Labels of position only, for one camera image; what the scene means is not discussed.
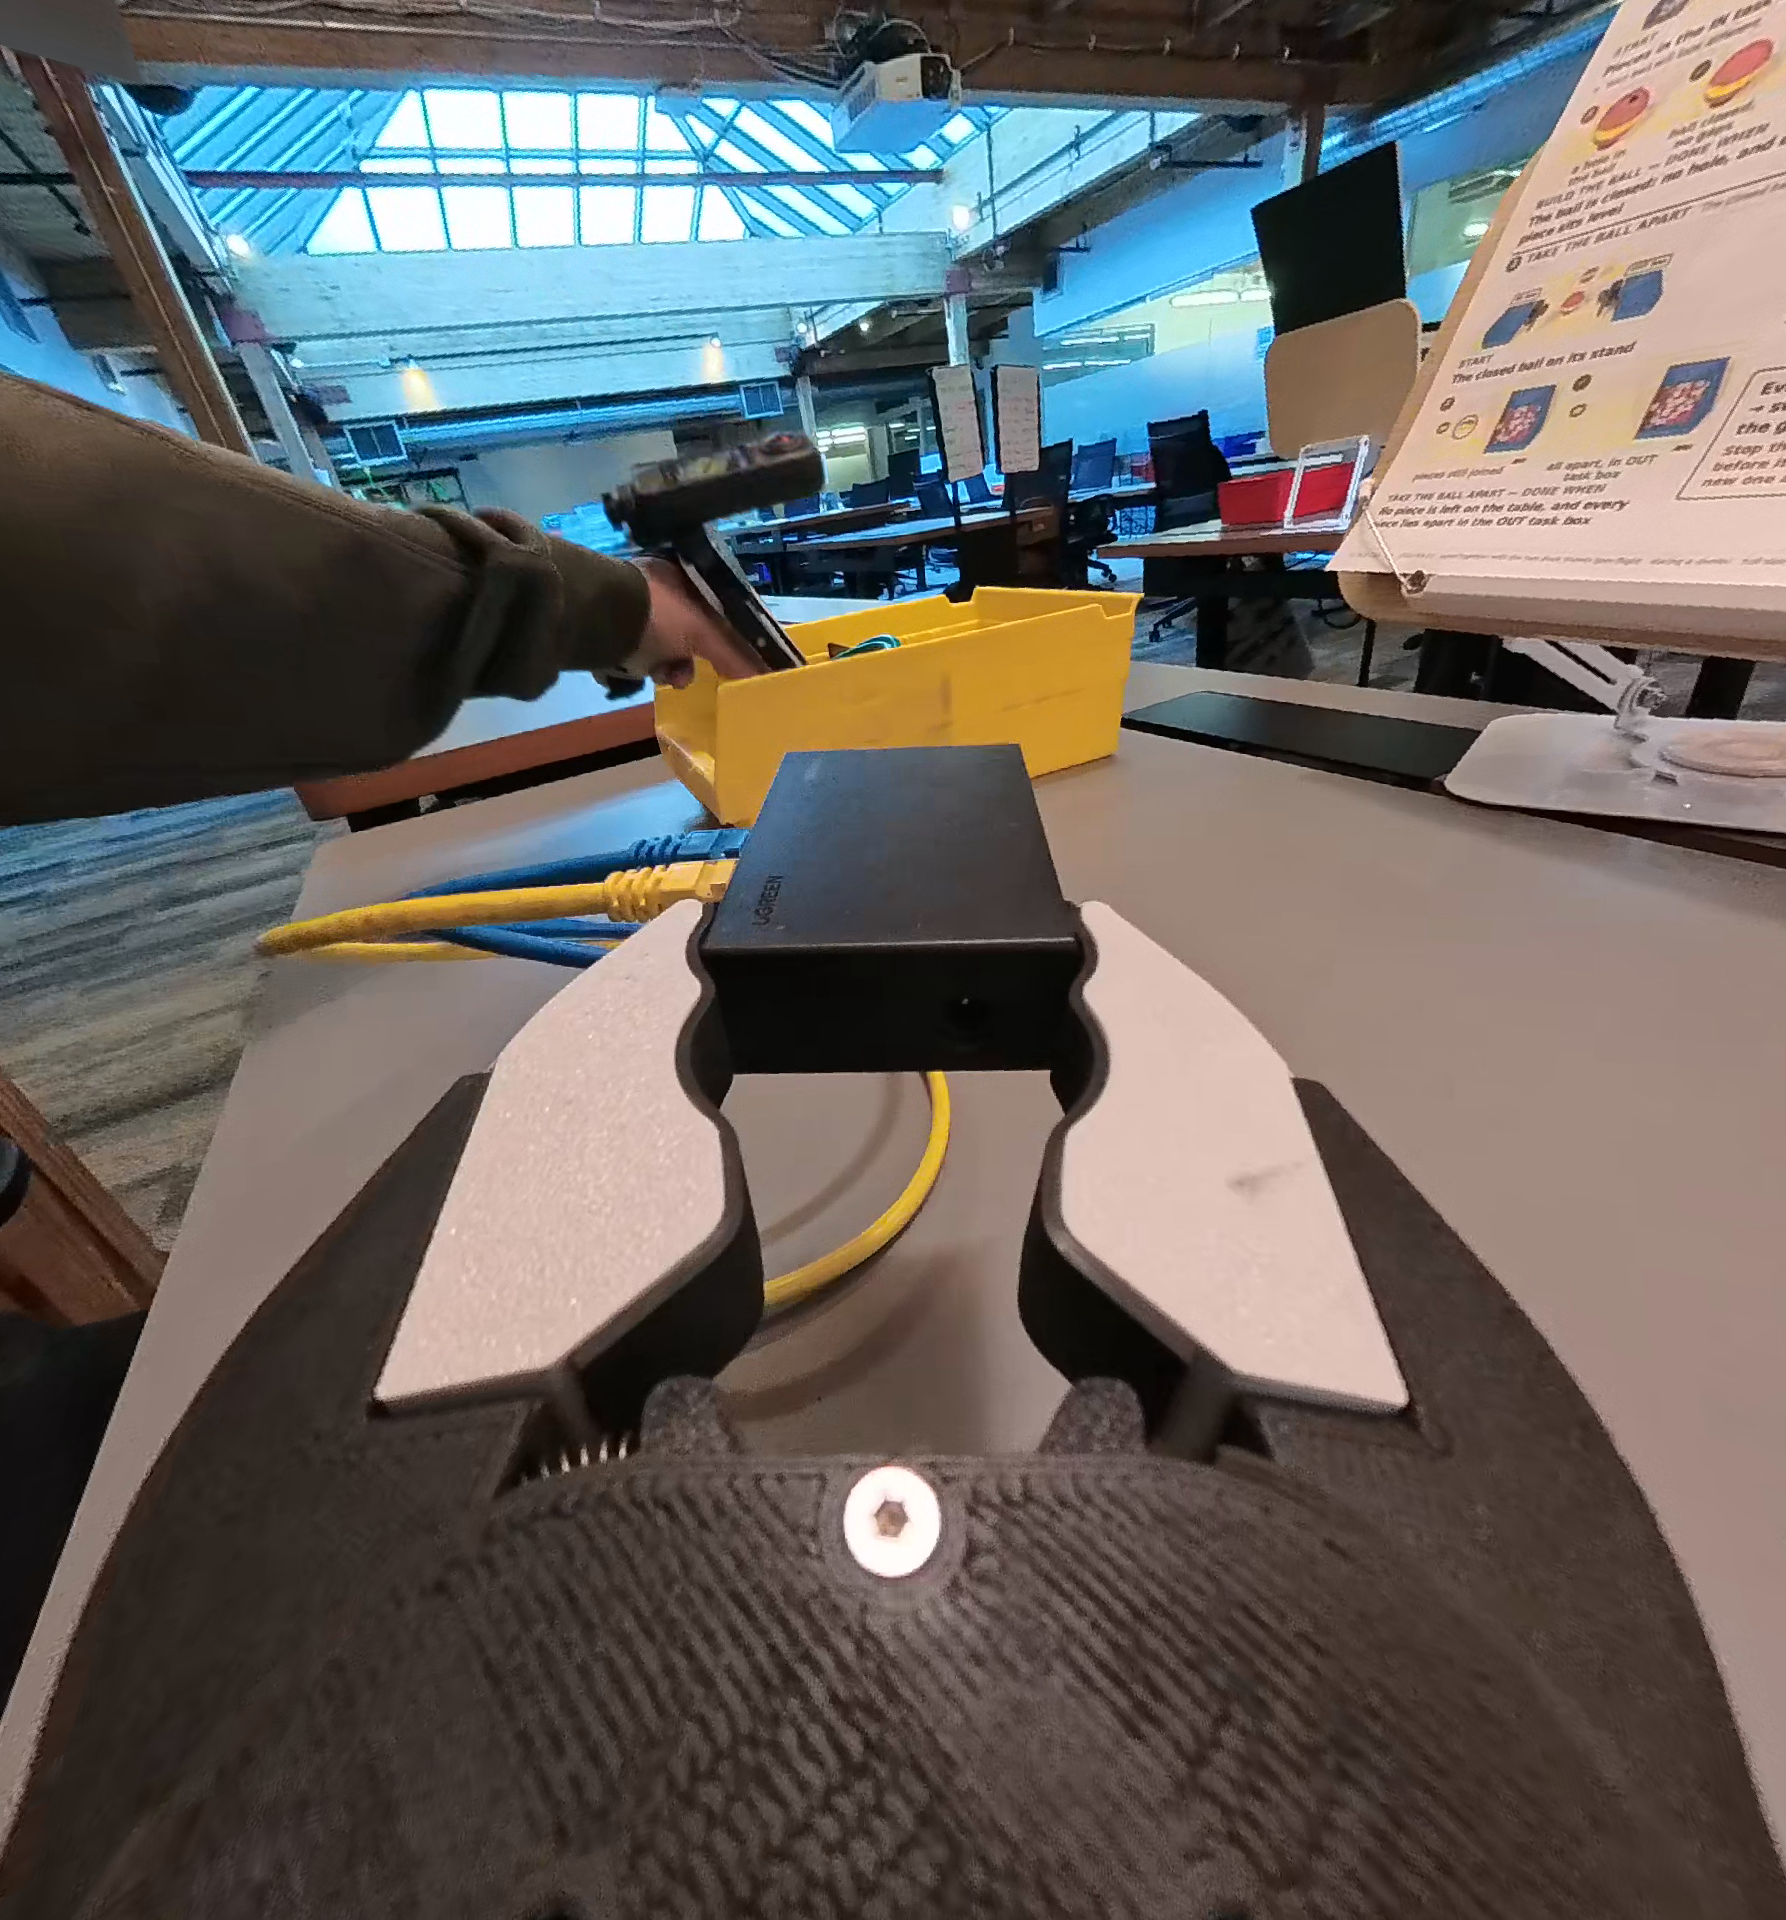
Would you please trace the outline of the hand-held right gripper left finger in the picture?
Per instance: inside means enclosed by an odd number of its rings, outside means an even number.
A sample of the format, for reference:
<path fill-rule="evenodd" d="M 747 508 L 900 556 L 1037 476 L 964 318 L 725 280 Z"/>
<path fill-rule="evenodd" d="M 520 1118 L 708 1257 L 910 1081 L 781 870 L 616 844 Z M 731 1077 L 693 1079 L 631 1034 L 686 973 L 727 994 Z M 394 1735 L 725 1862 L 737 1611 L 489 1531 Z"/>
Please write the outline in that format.
<path fill-rule="evenodd" d="M 761 1237 L 725 1114 L 733 1050 L 688 902 L 501 1047 L 375 1385 L 391 1414 L 530 1400 L 636 1419 L 761 1325 Z"/>

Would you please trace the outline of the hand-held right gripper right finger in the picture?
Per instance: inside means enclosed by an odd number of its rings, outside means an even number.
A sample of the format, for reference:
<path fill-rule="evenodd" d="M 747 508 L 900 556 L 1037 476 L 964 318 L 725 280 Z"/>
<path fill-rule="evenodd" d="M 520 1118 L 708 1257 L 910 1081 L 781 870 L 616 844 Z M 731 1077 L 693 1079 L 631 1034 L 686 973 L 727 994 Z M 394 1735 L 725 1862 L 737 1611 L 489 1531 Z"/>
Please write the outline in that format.
<path fill-rule="evenodd" d="M 1072 1385 L 1119 1382 L 1146 1419 L 1401 1416 L 1408 1382 L 1292 1071 L 1133 921 L 1101 902 L 1075 916 L 1019 1287 L 1034 1349 Z"/>

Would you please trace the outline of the yellow plastic bin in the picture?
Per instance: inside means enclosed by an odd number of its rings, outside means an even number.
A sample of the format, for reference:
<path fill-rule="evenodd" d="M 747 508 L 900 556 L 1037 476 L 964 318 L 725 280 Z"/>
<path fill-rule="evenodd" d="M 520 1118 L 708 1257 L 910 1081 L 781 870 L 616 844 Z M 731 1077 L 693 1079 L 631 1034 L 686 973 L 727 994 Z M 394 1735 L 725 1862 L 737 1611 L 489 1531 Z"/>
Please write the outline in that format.
<path fill-rule="evenodd" d="M 1016 745 L 1042 778 L 1116 755 L 1139 601 L 976 589 L 783 621 L 805 664 L 655 694 L 669 771 L 723 825 L 756 824 L 786 755 Z"/>

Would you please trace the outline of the black network switch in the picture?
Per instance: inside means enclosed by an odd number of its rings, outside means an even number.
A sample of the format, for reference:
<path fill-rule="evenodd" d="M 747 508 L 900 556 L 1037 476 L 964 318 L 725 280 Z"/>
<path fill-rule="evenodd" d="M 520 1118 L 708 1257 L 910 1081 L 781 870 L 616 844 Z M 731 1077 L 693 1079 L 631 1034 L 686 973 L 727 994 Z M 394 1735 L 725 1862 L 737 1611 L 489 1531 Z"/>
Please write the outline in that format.
<path fill-rule="evenodd" d="M 735 1077 L 1052 1073 L 1081 973 L 1015 743 L 786 755 L 696 950 Z"/>

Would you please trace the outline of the person's left forearm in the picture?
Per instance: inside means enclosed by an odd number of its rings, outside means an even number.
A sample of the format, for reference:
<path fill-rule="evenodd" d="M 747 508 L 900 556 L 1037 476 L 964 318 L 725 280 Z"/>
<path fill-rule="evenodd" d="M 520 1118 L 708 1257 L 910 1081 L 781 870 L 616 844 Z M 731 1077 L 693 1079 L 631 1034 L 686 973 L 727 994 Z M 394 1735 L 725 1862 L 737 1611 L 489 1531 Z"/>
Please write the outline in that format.
<path fill-rule="evenodd" d="M 0 827 L 375 771 L 636 662 L 634 563 L 0 373 Z"/>

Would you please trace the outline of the person's left hand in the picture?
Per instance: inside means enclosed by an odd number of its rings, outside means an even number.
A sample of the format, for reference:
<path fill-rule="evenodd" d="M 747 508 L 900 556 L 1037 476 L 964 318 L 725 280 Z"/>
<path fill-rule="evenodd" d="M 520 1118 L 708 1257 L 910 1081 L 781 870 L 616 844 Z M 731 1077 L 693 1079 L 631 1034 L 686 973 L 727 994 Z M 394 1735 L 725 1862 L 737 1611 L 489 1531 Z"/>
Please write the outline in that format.
<path fill-rule="evenodd" d="M 631 565 L 646 589 L 646 618 L 639 639 L 619 669 L 626 678 L 680 689 L 700 669 L 711 671 L 721 682 L 761 672 L 761 658 L 691 587 L 677 563 L 639 558 Z"/>

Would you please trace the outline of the wooden side desk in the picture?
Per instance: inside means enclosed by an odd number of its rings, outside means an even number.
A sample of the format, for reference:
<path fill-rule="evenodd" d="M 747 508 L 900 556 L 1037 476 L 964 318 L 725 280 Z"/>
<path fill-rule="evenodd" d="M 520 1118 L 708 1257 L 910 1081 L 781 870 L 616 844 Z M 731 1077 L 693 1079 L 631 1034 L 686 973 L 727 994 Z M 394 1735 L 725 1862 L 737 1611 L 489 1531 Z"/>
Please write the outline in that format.
<path fill-rule="evenodd" d="M 365 832 L 656 754 L 651 689 L 610 700 L 571 678 L 537 704 L 473 701 L 421 755 L 294 794 L 311 818 Z"/>

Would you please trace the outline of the black office chair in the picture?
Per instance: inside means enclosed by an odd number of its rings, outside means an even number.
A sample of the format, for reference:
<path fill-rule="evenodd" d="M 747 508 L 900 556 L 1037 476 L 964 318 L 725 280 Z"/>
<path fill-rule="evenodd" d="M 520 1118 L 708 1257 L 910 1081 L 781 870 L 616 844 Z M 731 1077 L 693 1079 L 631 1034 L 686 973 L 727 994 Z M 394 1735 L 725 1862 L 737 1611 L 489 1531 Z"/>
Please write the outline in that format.
<path fill-rule="evenodd" d="M 1150 420 L 1146 426 L 1154 533 L 1212 524 L 1218 490 L 1232 478 L 1212 435 L 1209 414 Z"/>

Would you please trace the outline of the white board stand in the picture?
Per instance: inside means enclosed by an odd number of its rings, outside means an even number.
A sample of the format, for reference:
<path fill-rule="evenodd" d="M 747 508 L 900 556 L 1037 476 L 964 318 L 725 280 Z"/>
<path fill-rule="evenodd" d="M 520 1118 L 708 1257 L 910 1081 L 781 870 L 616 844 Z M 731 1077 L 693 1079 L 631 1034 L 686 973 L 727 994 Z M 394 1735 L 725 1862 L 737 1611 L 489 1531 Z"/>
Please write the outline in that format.
<path fill-rule="evenodd" d="M 1586 713 L 1500 718 L 1444 773 L 1463 802 L 1618 825 L 1786 837 L 1786 722 L 1663 718 L 1661 688 L 1590 639 L 1506 639 L 1503 657 L 1552 672 Z"/>

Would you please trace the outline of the clear acrylic holder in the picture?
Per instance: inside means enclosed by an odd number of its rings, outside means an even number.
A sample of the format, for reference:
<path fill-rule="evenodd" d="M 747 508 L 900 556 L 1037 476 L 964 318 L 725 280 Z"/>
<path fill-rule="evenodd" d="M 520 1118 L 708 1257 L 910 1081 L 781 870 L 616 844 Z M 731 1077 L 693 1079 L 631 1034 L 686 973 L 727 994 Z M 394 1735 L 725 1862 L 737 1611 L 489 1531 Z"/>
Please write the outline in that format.
<path fill-rule="evenodd" d="M 1381 442 L 1365 435 L 1303 445 L 1285 486 L 1281 531 L 1346 533 L 1378 450 Z"/>

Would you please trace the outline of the small wooden board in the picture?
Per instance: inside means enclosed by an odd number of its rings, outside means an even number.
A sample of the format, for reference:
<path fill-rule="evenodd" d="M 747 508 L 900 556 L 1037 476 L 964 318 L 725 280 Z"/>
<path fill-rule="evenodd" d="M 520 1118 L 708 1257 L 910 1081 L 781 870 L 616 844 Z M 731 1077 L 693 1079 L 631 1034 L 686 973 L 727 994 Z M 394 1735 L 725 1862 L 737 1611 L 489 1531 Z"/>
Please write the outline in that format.
<path fill-rule="evenodd" d="M 1265 349 L 1265 438 L 1291 460 L 1310 445 L 1388 438 L 1421 367 L 1413 300 L 1279 330 Z"/>

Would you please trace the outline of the black monitor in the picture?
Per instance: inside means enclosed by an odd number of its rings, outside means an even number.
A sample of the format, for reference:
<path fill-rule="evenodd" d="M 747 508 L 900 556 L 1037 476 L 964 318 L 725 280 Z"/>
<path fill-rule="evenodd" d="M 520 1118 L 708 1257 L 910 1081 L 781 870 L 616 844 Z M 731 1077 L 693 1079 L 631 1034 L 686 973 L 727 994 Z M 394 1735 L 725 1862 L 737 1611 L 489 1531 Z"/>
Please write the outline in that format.
<path fill-rule="evenodd" d="M 1394 142 L 1259 201 L 1250 227 L 1276 333 L 1408 296 Z"/>

